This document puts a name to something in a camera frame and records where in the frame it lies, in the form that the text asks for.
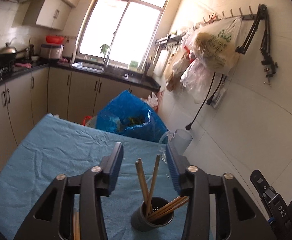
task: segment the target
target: power cord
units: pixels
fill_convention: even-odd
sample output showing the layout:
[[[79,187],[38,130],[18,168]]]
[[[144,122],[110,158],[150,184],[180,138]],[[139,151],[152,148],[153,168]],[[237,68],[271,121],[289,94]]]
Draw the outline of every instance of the power cord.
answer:
[[[214,91],[214,93],[210,96],[210,98],[209,98],[209,99],[207,100],[207,102],[206,102],[206,104],[208,104],[209,106],[210,106],[210,104],[212,103],[213,98],[214,98],[214,96],[215,96],[217,90],[219,89],[219,87],[220,87],[220,85],[221,85],[221,83],[222,83],[223,77],[224,77],[224,75],[222,75],[221,80],[219,81],[219,84],[218,84],[216,90]]]
[[[197,115],[199,114],[199,111],[202,109],[203,105],[205,104],[205,102],[206,102],[206,100],[207,100],[207,98],[208,98],[208,95],[209,95],[209,93],[210,93],[210,90],[211,90],[212,85],[213,85],[213,82],[214,82],[215,74],[216,74],[216,72],[214,72],[214,75],[213,75],[213,78],[212,78],[212,82],[210,83],[210,87],[209,87],[209,90],[208,90],[207,96],[206,96],[205,100],[203,101],[202,105],[200,106],[200,108],[199,108],[197,114],[195,115],[194,120],[193,120],[190,124],[186,125],[186,127],[185,127],[185,129],[186,129],[187,131],[189,131],[189,130],[191,129],[191,126],[192,126],[192,124],[195,122],[196,117],[197,117]]]

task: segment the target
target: glass mug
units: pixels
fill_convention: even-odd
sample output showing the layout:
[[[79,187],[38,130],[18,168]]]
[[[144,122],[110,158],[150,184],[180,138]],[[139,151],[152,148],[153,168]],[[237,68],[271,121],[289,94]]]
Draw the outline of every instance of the glass mug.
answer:
[[[183,155],[193,139],[190,133],[183,129],[177,129],[175,132],[167,131],[166,133],[164,133],[159,139],[158,150],[159,152],[161,152],[162,160],[166,164],[166,145],[161,144],[166,137],[168,137],[168,141],[174,145],[179,155]]]

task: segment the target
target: gray cup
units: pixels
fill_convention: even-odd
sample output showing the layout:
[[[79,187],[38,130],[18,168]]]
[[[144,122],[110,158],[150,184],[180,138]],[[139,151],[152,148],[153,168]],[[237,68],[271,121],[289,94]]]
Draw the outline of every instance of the gray cup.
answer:
[[[165,206],[168,203],[169,202],[167,200],[161,197],[152,197],[151,199],[153,211],[160,209],[161,207]],[[150,231],[154,228],[163,227],[165,225],[168,225],[174,217],[174,212],[172,212],[151,223],[146,220],[145,215],[144,215],[145,211],[146,211],[146,204],[145,204],[145,201],[143,201],[142,204],[139,206],[139,208],[132,214],[130,218],[130,223],[132,227],[138,231],[145,232],[145,231]]]

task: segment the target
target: silver bolt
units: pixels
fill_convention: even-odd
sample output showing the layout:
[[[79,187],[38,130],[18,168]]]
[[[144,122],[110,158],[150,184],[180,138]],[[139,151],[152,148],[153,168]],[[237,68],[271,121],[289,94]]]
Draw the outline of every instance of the silver bolt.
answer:
[[[225,179],[229,179],[229,180],[234,178],[233,174],[231,174],[231,173],[225,173],[224,177],[225,177]]]
[[[198,168],[196,166],[188,166],[187,170],[190,172],[196,172],[196,171],[198,171]]]
[[[66,177],[66,175],[64,175],[63,173],[57,175],[56,179],[58,180],[63,180]]]
[[[102,168],[99,167],[99,166],[95,166],[95,167],[92,167],[92,168],[91,168],[91,171],[92,171],[92,172],[100,172],[101,170],[102,170]]]

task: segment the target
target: silver appliance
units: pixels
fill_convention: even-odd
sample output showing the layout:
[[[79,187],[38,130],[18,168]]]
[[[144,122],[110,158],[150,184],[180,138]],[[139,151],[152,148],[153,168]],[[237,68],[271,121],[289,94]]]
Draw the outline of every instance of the silver appliance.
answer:
[[[40,57],[47,59],[61,59],[64,46],[55,43],[42,43]]]

